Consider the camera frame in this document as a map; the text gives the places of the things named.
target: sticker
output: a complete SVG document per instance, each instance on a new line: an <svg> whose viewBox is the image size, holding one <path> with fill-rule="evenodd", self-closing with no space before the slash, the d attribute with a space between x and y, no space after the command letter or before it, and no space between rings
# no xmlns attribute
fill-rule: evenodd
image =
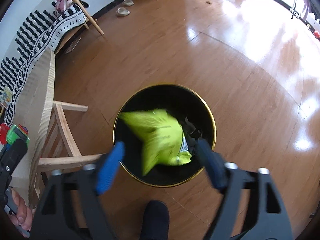
<svg viewBox="0 0 320 240"><path fill-rule="evenodd" d="M8 86L5 86L4 90L2 92L2 98L1 98L0 103L4 106L5 109L7 109L10 104L11 99L12 99L12 92L8 88Z"/></svg>
<svg viewBox="0 0 320 240"><path fill-rule="evenodd" d="M180 147L180 151L179 152L188 152L189 149L188 149L188 144L187 144L187 141L186 141L186 138L183 136L182 138L182 144L181 144L181 147Z"/></svg>

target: patterned textile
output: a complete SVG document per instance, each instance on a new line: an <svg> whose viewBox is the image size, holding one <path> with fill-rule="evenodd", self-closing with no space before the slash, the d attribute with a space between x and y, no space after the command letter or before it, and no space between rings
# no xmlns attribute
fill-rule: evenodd
<svg viewBox="0 0 320 240"><path fill-rule="evenodd" d="M58 19L54 11L57 0L42 0L23 22L0 63L0 97L7 85L12 100L4 123L12 124L15 103L27 77L47 47L55 51L64 35L86 21L84 12L73 4Z"/></svg>

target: red plastic object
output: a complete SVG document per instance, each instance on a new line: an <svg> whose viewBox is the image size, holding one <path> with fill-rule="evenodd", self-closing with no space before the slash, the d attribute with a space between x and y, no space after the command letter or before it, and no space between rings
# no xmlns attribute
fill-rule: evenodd
<svg viewBox="0 0 320 240"><path fill-rule="evenodd" d="M315 30L314 34L315 34L315 36L316 36L317 39L320 38L320 32L319 32L319 31Z"/></svg>
<svg viewBox="0 0 320 240"><path fill-rule="evenodd" d="M6 124L2 123L0 124L0 142L4 145L7 143L6 137L7 137L7 132L9 131L9 126Z"/></svg>

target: screw head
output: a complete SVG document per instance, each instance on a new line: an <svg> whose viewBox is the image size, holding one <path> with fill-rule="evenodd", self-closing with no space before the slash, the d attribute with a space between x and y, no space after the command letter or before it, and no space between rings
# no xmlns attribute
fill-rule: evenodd
<svg viewBox="0 0 320 240"><path fill-rule="evenodd" d="M235 163L225 163L224 166L228 169L231 169L231 170L236 170L238 169L238 165L235 164Z"/></svg>
<svg viewBox="0 0 320 240"><path fill-rule="evenodd" d="M53 170L52 172L51 172L51 175L52 176L58 176L58 175L61 175L62 174L62 171L61 170Z"/></svg>
<svg viewBox="0 0 320 240"><path fill-rule="evenodd" d="M96 168L96 165L94 163L90 163L90 164L83 166L82 169L85 171L90 171L90 170L94 170L95 168Z"/></svg>
<svg viewBox="0 0 320 240"><path fill-rule="evenodd" d="M259 168L258 172L261 174L270 174L270 171L266 168Z"/></svg>

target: gold rim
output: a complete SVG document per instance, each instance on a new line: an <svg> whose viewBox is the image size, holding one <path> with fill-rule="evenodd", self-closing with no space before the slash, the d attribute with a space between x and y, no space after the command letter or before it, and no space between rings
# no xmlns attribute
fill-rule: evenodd
<svg viewBox="0 0 320 240"><path fill-rule="evenodd" d="M213 143L212 143L212 150L214 149L214 146L216 145L216 138L217 138L217 129L216 129L216 123L214 121L214 118L213 118L213 115L211 113L211 110L209 108L209 106L207 105L207 103L204 101L204 99L199 96L196 92L194 92L192 89L190 88L187 88L185 86L182 86L182 85L178 85L178 84L172 84L172 83L160 83L160 84L155 84L155 85L149 85L147 87L144 87L144 88L141 88L139 89L138 91L136 91L132 96L130 96L125 102L124 104L121 106L118 114L117 114L117 117L116 117L116 120L115 120L115 124L113 125L113 145L115 145L116 141L115 141L115 131L116 131L116 124L117 124L117 121L118 121L118 117L119 117L119 114L121 113L121 110L123 109L123 107L126 105L126 103L132 98L134 97L137 93L139 93L140 91L142 90L145 90L147 88L150 88L150 87L155 87L155 86L160 86L160 85L172 85L172 86L177 86L177 87L181 87L181 88L184 88L184 89L187 89L189 90L190 92L192 92L193 94L195 94L201 101L202 103L204 104L204 106L207 108L207 111L211 117L211 121L212 121L212 126L213 126ZM176 184L172 184L172 185L166 185L166 186L162 186L162 185L154 185L154 184L149 184L147 182L144 182L142 181L141 179L137 178L136 176L134 176L125 166L122 162L121 163L121 166L125 169L125 171L131 176L133 177L134 179L136 179L137 181L145 184L145 185L148 185L148 186L151 186L151 187L175 187L175 186L178 186L178 185L181 185L183 183L186 183L190 180L192 180L194 177L196 177L203 169L204 167L202 167L201 169L199 169L199 171L197 173L195 173L194 175L192 175L190 178L184 180L184 181L181 181L179 183L176 183Z"/></svg>

